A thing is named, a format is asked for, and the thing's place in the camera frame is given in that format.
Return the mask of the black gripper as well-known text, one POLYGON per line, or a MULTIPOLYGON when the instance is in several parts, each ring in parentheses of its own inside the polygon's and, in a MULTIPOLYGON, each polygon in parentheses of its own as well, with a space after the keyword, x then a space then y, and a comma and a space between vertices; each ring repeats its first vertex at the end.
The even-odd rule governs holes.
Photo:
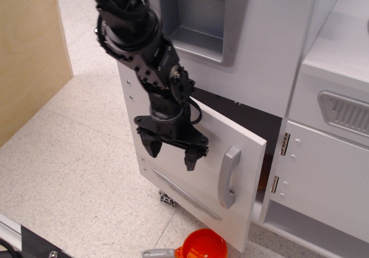
POLYGON ((185 118, 183 112, 164 120, 152 115, 135 117, 137 133, 148 154, 156 158, 163 143, 185 150, 187 171, 193 171, 198 159, 208 153, 208 138, 185 118))

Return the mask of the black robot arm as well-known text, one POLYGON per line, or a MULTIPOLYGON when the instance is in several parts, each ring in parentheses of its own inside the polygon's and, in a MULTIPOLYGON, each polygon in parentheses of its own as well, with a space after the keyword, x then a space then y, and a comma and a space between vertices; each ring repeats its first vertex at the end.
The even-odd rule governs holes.
POLYGON ((208 153, 208 139, 196 130, 201 117, 191 120, 195 82, 179 63, 169 38, 162 32, 157 12, 149 0, 95 0, 99 12, 97 39, 106 53, 134 70, 149 96, 149 116, 139 115, 142 144, 155 158, 163 143, 185 151, 184 163, 193 171, 208 153))

